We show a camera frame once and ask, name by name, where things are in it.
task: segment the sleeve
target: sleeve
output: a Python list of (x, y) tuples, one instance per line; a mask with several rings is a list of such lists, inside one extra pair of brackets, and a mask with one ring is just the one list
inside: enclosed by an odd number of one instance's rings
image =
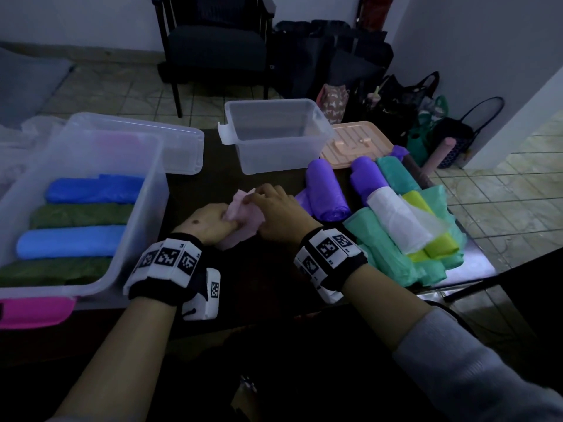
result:
[(407, 333), (393, 359), (450, 420), (563, 420), (559, 394), (524, 381), (440, 308)]

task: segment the white plastic bag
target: white plastic bag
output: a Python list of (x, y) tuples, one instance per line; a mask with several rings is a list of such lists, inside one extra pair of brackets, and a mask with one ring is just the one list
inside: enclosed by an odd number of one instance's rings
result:
[(23, 122), (21, 130), (0, 125), (0, 198), (66, 123), (57, 117), (37, 116)]
[(405, 255), (424, 249), (448, 229), (447, 222), (410, 205), (390, 187), (373, 191), (368, 197), (368, 206)]

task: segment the dark table surface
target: dark table surface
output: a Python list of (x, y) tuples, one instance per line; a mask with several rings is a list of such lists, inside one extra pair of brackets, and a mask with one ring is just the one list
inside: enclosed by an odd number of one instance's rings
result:
[[(194, 176), (167, 175), (170, 197), (160, 239), (197, 208), (208, 203), (230, 202), (238, 189), (250, 191), (268, 182), (281, 185), (288, 194), (296, 195), (305, 187), (305, 169), (244, 175), (235, 146), (223, 145), (216, 130), (205, 130), (205, 133), (201, 172)], [(405, 159), (404, 164), (422, 188), (433, 185), (420, 173), (410, 157)], [(334, 172), (352, 212), (362, 208), (359, 196), (349, 185), (350, 170), (340, 169)], [(296, 251), (297, 248), (266, 242), (256, 236), (223, 252), (220, 310), (217, 318), (184, 322), (177, 317), (171, 337), (258, 324), (326, 308), (312, 285), (294, 267), (292, 260)], [(448, 279), (435, 288), (489, 277), (495, 275), (495, 270), (470, 240), (465, 263), (448, 271), (448, 275)], [(94, 351), (126, 305), (121, 287), (122, 284), (115, 285), (100, 296), (82, 300), (77, 309), (88, 311), (75, 311), (58, 326), (0, 332), (0, 366), (52, 360)]]

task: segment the finger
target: finger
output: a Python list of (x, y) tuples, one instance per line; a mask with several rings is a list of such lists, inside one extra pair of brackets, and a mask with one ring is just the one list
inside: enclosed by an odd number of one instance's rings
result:
[(280, 185), (276, 185), (274, 187), (274, 190), (276, 190), (276, 192), (279, 194), (280, 197), (287, 197), (285, 190)]
[(260, 185), (256, 189), (255, 193), (264, 194), (266, 197), (275, 197), (276, 195), (278, 195), (278, 192), (269, 183), (265, 183), (264, 185)]
[(243, 204), (248, 203), (254, 203), (258, 207), (262, 208), (266, 203), (266, 197), (264, 195), (253, 192), (252, 194), (248, 194), (245, 198), (243, 198)]

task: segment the chair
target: chair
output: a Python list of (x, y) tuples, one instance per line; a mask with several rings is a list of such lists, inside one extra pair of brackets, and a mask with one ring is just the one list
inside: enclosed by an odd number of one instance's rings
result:
[(186, 76), (256, 80), (268, 99), (268, 43), (276, 6), (272, 0), (152, 0), (165, 50), (178, 117), (178, 83)]

